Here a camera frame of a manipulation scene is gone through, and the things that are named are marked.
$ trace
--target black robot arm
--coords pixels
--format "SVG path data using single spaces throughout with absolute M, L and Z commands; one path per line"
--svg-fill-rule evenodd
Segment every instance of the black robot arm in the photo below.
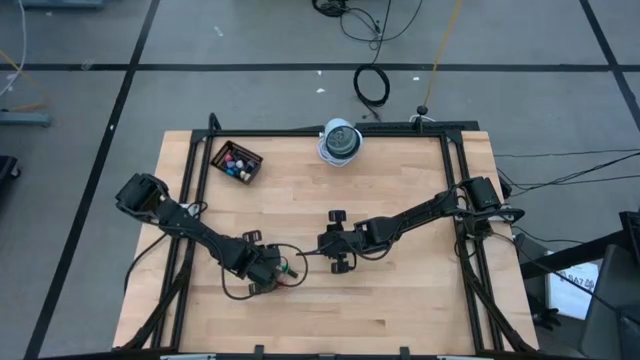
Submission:
M 458 189 L 464 191 L 467 209 L 458 207 Z M 327 231 L 318 235 L 318 248 L 306 255 L 324 255 L 336 260 L 331 272 L 341 274 L 354 269 L 346 260 L 354 254 L 366 260 L 378 260 L 386 255 L 402 234 L 442 217 L 457 216 L 462 220 L 466 233 L 484 236 L 491 233 L 489 219 L 494 216 L 515 222 L 524 215 L 519 209 L 503 208 L 491 181 L 476 177 L 464 180 L 448 190 L 436 194 L 432 199 L 392 217 L 375 217 L 354 224 L 352 231 L 345 231 L 342 222 L 347 215 L 344 210 L 329 212 Z M 384 252 L 377 258 L 368 255 Z
M 250 293 L 275 289 L 282 273 L 280 250 L 274 245 L 256 245 L 261 240 L 260 231 L 245 233 L 242 238 L 218 234 L 172 200 L 167 185 L 149 174 L 135 174 L 116 200 L 118 209 L 135 219 L 156 225 L 172 237 L 193 239 L 206 247 L 220 266 L 254 283 L 249 286 Z M 287 274 L 297 277 L 292 271 Z

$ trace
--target small box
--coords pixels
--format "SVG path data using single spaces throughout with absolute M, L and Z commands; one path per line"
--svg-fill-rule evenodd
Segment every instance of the small box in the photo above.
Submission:
M 237 163 L 238 161 L 241 161 L 241 169 L 229 167 L 230 164 L 234 162 Z M 220 151 L 218 151 L 218 153 L 213 157 L 213 160 L 211 160 L 211 166 L 241 183 L 248 185 L 253 181 L 253 179 L 255 179 L 258 171 L 260 170 L 260 167 L 262 166 L 262 157 L 234 143 L 233 141 L 228 140 L 224 143 L 222 148 L 220 148 Z

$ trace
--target gray floor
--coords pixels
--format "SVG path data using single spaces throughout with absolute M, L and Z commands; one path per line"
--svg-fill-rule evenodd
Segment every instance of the gray floor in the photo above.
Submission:
M 30 11 L 29 63 L 128 63 L 149 0 L 113 0 L 102 11 Z M 352 0 L 382 19 L 386 2 Z M 416 0 L 393 3 L 389 33 L 410 18 Z M 621 64 L 640 64 L 637 1 L 592 0 Z M 380 62 L 430 63 L 453 9 L 425 0 L 416 23 L 385 44 Z M 359 24 L 347 19 L 354 33 Z M 20 55 L 19 11 L 0 1 L 0 49 Z M 308 1 L 162 0 L 141 63 L 360 63 L 373 53 L 345 38 L 337 20 Z M 606 64 L 576 0 L 465 1 L 444 63 Z M 9 72 L 0 72 L 4 81 Z M 122 72 L 31 72 L 51 93 L 51 128 L 0 128 L 0 154 L 20 159 L 24 173 L 0 212 L 0 357 L 25 348 L 49 289 L 105 131 Z M 385 121 L 406 121 L 430 74 L 389 71 Z M 625 74 L 640 92 L 640 73 Z M 378 87 L 364 75 L 361 86 Z M 375 96 L 376 90 L 367 95 Z M 0 108 L 38 100 L 25 81 Z M 640 131 L 608 72 L 441 72 L 430 99 L 438 120 L 477 120 L 495 153 L 638 147 Z M 119 213 L 113 196 L 134 172 L 152 172 L 162 134 L 204 127 L 215 111 L 225 128 L 291 128 L 353 122 L 367 114 L 351 71 L 137 72 L 87 217 L 42 356 L 108 350 L 122 303 L 122 281 L 139 224 Z M 514 179 L 538 182 L 619 155 L 499 158 Z M 591 178 L 640 173 L 629 160 Z M 522 226 L 542 237 L 588 240 L 620 228 L 617 213 L 637 210 L 638 180 L 558 186 L 513 199 L 527 210 Z M 554 244 L 553 250 L 561 246 Z

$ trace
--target wooden table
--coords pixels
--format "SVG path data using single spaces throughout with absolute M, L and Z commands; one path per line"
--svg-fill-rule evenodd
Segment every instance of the wooden table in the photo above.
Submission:
M 485 132 L 465 132 L 471 176 L 487 176 L 498 194 L 496 167 Z M 190 132 L 165 134 L 156 176 L 178 198 Z M 367 138 L 357 158 L 344 168 L 323 163 L 316 138 L 215 138 L 213 152 L 233 140 L 264 157 L 250 186 L 209 167 L 202 221 L 217 232 L 240 235 L 260 229 L 263 241 L 284 242 L 304 250 L 316 247 L 325 231 L 327 211 L 347 211 L 350 224 L 369 217 L 395 215 L 447 188 L 440 142 L 433 138 Z M 198 178 L 196 159 L 190 201 Z M 452 163 L 457 164 L 451 146 Z M 494 230 L 511 236 L 505 224 Z M 160 235 L 143 226 L 138 252 Z M 248 301 L 225 297 L 220 268 L 197 245 L 180 351 L 269 353 L 473 354 L 469 315 L 458 258 L 453 252 L 452 220 L 440 219 L 409 233 L 382 261 L 359 261 L 356 271 L 330 272 L 330 261 L 310 257 L 307 281 Z M 128 341 L 156 305 L 169 241 L 134 270 L 124 299 L 115 345 Z M 495 301 L 513 327 L 537 347 L 527 298 L 513 245 L 499 237 L 485 241 Z M 293 268 L 299 257 L 289 254 Z M 227 276 L 234 294 L 246 294 L 246 282 Z M 478 301 L 486 348 L 491 348 L 486 313 Z M 174 310 L 167 316 L 170 333 Z M 163 344 L 168 343 L 165 336 Z

